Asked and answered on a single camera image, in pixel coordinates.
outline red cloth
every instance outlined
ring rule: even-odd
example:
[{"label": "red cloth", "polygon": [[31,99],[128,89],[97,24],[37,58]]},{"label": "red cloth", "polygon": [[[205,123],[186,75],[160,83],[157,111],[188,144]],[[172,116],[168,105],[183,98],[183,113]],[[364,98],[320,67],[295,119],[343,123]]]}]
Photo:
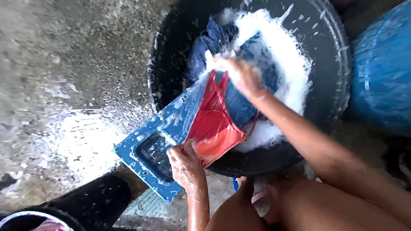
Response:
[{"label": "red cloth", "polygon": [[186,137],[195,144],[195,150],[204,168],[223,156],[228,150],[246,140],[232,121],[225,103],[228,73],[219,84],[216,72],[210,72],[203,98]]}]

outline soap suds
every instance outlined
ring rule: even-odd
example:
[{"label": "soap suds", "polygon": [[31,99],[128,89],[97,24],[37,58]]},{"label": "soap suds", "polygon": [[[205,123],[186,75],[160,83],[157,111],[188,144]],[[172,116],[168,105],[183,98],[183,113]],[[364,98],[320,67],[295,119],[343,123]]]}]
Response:
[{"label": "soap suds", "polygon": [[[279,18],[271,18],[266,9],[259,9],[254,13],[225,9],[219,16],[221,25],[232,23],[238,27],[238,36],[233,41],[233,49],[238,50],[249,38],[257,33],[261,41],[272,54],[272,61],[276,65],[278,74],[278,90],[274,94],[280,101],[293,111],[302,115],[304,113],[305,97],[309,91],[308,76],[311,72],[312,60],[305,56],[296,37],[282,26],[282,22],[289,15],[293,4]],[[256,60],[261,52],[253,52]],[[239,73],[228,70],[233,81]],[[237,151],[248,152],[257,147],[269,148],[284,140],[282,132],[269,120],[257,120],[255,129],[246,142],[235,147]]]}]

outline soapy water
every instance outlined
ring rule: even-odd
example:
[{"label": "soapy water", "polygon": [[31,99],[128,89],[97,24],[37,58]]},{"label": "soapy water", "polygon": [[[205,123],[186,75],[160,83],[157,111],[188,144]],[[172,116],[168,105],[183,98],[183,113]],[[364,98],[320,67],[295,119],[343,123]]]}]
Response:
[{"label": "soapy water", "polygon": [[[256,41],[260,46],[253,46],[250,52],[254,55],[254,60],[248,60],[252,65],[260,69],[267,68],[274,64],[277,74],[277,91],[274,96],[287,105],[299,115],[303,115],[305,108],[305,98],[309,92],[312,82],[308,81],[311,72],[312,60],[306,56],[306,52],[301,48],[296,37],[291,31],[282,26],[282,22],[289,15],[293,4],[279,18],[271,18],[270,12],[266,9],[259,9],[254,13],[245,11],[235,11],[225,9],[217,15],[216,21],[220,25],[234,23],[238,28],[238,35],[232,41],[232,49],[223,51],[220,56],[234,56],[234,51],[250,38],[258,35]],[[224,62],[209,62],[211,57],[207,53],[207,71],[217,69],[219,71],[228,70],[233,81],[239,73],[230,71],[230,67]],[[244,126],[244,130],[251,129],[252,124]],[[282,132],[269,120],[257,120],[254,131],[247,141],[234,147],[234,150],[248,152],[258,147],[270,148],[284,140]]]}]

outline hand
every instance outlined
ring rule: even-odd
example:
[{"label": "hand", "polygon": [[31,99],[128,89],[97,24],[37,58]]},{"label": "hand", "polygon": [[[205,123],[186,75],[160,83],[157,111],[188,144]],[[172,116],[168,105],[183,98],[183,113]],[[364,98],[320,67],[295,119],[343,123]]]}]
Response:
[{"label": "hand", "polygon": [[258,69],[247,64],[244,59],[227,58],[230,65],[229,76],[237,90],[245,97],[258,97],[261,86],[261,73]]},{"label": "hand", "polygon": [[206,174],[197,156],[191,140],[184,145],[178,144],[167,151],[173,179],[183,188],[187,194],[195,194],[207,187]]}]

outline blue barrel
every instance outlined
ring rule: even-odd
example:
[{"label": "blue barrel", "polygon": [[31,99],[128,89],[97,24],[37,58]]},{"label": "blue barrel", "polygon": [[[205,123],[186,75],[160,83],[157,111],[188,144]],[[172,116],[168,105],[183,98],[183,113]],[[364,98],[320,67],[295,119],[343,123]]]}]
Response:
[{"label": "blue barrel", "polygon": [[368,125],[411,137],[411,0],[369,26],[353,42],[349,108]]}]

